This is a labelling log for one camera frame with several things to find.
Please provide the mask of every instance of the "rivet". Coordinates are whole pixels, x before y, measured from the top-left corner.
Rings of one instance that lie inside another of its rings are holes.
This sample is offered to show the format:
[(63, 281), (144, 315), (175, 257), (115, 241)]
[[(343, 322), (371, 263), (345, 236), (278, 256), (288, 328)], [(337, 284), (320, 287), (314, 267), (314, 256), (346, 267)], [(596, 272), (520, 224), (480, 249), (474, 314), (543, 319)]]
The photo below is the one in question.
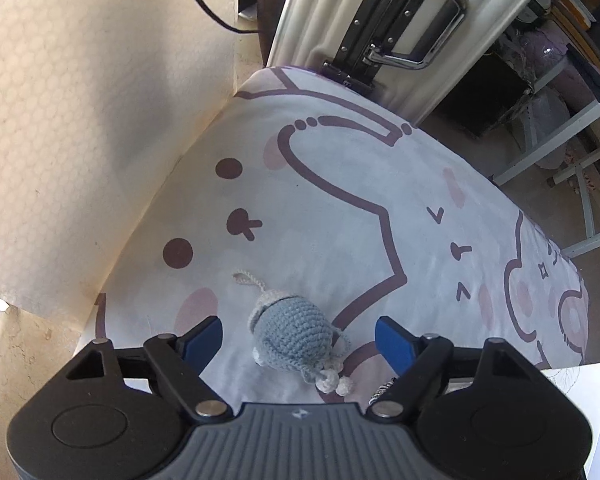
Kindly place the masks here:
[(404, 408), (394, 400), (380, 400), (371, 405), (371, 411), (382, 418), (393, 418), (400, 415)]
[(196, 413), (199, 416), (219, 416), (227, 409), (222, 400), (203, 400), (196, 404)]

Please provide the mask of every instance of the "black cable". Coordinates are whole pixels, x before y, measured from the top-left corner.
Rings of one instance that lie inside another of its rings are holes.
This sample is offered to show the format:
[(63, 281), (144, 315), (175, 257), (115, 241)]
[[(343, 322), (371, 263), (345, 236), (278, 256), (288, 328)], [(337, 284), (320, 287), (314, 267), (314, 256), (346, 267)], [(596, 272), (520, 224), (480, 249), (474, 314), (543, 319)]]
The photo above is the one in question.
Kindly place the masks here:
[(226, 30), (230, 30), (231, 32), (235, 32), (236, 34), (257, 34), (259, 30), (243, 30), (241, 28), (235, 28), (229, 25), (227, 22), (224, 22), (215, 12), (209, 9), (209, 6), (205, 3), (204, 0), (195, 0), (200, 8), (206, 12), (206, 15), (214, 20), (218, 25), (224, 27)]

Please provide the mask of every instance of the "crochet ball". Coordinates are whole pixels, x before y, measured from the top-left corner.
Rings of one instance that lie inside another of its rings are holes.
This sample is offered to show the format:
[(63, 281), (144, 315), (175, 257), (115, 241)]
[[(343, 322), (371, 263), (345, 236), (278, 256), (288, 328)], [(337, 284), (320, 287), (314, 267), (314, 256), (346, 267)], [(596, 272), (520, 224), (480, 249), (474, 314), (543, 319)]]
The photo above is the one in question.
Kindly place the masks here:
[(276, 370), (299, 371), (309, 383), (331, 354), (333, 329), (318, 307), (296, 296), (267, 308), (253, 336), (264, 364)]

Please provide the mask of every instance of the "blue crochet mouse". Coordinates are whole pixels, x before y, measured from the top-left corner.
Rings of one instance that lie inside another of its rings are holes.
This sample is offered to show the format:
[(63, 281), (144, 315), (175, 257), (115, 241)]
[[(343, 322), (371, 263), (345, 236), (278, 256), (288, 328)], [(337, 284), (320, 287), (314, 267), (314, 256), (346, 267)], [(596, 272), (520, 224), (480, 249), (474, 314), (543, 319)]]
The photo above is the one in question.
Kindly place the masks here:
[[(257, 364), (300, 372), (306, 383), (315, 383), (325, 394), (336, 392), (345, 397), (352, 392), (351, 378), (339, 376), (342, 358), (351, 346), (349, 338), (331, 325), (318, 307), (297, 294), (267, 289), (245, 270), (236, 272), (234, 280), (256, 285), (261, 291), (248, 320)], [(342, 352), (331, 346), (334, 333), (344, 341)]]

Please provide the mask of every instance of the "suitcase handle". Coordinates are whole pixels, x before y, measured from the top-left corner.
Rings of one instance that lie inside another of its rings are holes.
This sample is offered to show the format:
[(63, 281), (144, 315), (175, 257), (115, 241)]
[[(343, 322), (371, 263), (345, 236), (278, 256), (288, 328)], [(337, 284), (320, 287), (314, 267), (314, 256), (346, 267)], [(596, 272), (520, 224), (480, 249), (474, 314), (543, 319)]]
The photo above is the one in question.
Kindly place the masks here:
[(462, 23), (469, 6), (469, 0), (452, 0), (457, 10), (455, 16), (451, 19), (442, 33), (433, 41), (432, 46), (420, 61), (410, 59), (408, 54), (383, 54), (380, 47), (374, 44), (369, 45), (365, 52), (365, 59), (370, 63), (378, 63), (406, 70), (421, 70), (430, 65), (430, 63), (439, 54), (442, 47), (454, 33), (456, 28)]

